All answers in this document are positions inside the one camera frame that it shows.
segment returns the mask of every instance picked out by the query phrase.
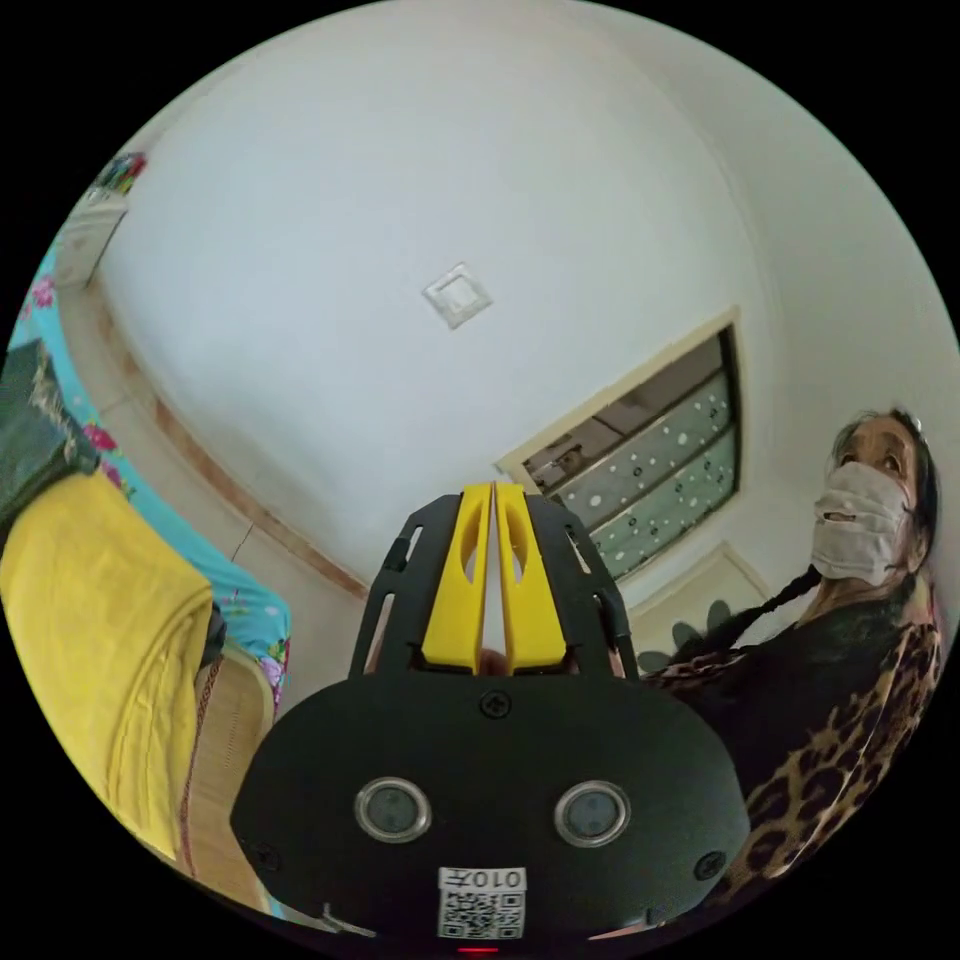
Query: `blue floral bedsheet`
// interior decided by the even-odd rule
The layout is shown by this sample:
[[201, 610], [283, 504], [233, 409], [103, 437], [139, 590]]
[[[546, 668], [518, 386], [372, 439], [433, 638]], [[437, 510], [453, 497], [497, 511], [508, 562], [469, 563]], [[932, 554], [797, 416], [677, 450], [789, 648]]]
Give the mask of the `blue floral bedsheet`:
[[50, 353], [64, 403], [101, 453], [101, 469], [163, 539], [213, 585], [227, 624], [228, 642], [257, 658], [273, 691], [274, 711], [286, 683], [290, 608], [245, 570], [231, 563], [168, 507], [140, 478], [104, 429], [67, 350], [53, 285], [55, 247], [37, 271], [14, 327], [9, 347], [40, 338]]

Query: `leopard print top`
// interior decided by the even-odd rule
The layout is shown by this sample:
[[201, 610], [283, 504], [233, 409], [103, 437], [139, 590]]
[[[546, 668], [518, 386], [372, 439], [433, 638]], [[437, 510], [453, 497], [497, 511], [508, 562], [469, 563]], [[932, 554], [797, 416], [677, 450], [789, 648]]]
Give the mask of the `leopard print top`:
[[644, 678], [720, 734], [750, 816], [740, 854], [687, 918], [753, 899], [846, 823], [908, 743], [942, 658], [932, 593], [918, 580], [906, 601], [851, 605]]

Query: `window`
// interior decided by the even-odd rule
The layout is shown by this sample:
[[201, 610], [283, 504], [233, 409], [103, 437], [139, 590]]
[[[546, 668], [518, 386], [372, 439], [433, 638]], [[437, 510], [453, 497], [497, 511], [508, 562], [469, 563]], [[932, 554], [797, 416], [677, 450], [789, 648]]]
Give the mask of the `window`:
[[595, 399], [501, 467], [576, 513], [615, 578], [639, 570], [738, 490], [740, 393], [731, 318], [614, 399]]

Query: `elderly woman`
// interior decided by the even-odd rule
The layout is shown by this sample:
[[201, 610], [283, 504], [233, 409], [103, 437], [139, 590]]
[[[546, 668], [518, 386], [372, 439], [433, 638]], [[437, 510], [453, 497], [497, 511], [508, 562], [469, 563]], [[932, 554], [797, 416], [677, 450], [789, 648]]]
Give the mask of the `elderly woman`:
[[[939, 678], [942, 638], [921, 574], [939, 496], [919, 424], [902, 410], [865, 414], [840, 432], [832, 466], [807, 571], [644, 678], [723, 738], [752, 826], [707, 900], [647, 933], [644, 948], [648, 937], [659, 945], [739, 908], [818, 849], [886, 774]], [[734, 648], [765, 614], [814, 588], [795, 623]]]

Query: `green bag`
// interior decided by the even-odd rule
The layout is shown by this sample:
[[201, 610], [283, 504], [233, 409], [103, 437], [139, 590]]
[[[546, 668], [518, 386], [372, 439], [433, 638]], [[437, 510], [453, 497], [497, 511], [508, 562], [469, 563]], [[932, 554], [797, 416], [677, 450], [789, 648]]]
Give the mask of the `green bag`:
[[41, 340], [7, 353], [0, 375], [0, 529], [44, 490], [74, 473], [91, 474], [100, 455], [63, 405]]

